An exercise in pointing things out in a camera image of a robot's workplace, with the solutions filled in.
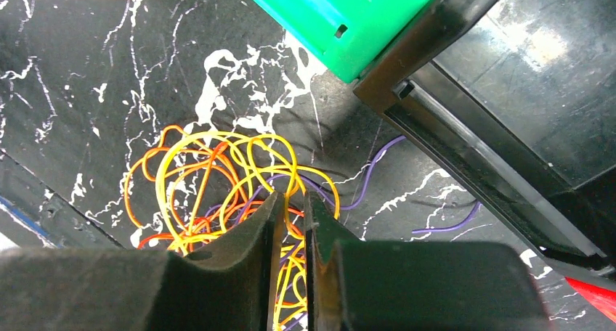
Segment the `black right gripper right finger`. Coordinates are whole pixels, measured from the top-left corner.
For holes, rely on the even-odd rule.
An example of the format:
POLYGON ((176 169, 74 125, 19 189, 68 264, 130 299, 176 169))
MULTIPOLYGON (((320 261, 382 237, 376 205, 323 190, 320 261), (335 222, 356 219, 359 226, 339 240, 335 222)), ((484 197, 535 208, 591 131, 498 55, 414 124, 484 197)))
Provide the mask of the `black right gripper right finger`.
POLYGON ((304 198, 310 330, 551 330, 526 266, 496 242, 362 241, 304 198))

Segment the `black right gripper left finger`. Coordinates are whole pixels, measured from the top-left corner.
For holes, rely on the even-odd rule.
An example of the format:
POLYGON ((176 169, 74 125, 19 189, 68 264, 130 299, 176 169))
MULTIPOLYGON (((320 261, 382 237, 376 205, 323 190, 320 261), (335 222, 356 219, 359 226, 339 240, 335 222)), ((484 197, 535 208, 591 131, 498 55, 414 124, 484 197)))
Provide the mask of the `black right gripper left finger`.
POLYGON ((1 253, 3 330, 271 330, 284 197, 186 255, 15 248, 1 253))

